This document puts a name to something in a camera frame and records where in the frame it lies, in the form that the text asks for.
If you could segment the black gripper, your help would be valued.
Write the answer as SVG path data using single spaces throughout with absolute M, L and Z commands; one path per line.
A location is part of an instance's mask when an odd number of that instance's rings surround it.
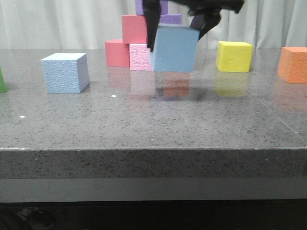
M 221 10 L 239 13 L 245 3 L 244 0 L 173 0 L 173 2 L 189 8 L 188 15 L 194 16 L 190 27 L 199 31 L 198 40 L 219 24 Z M 160 1 L 142 0 L 142 7 L 147 27 L 147 47 L 153 52 L 161 16 Z

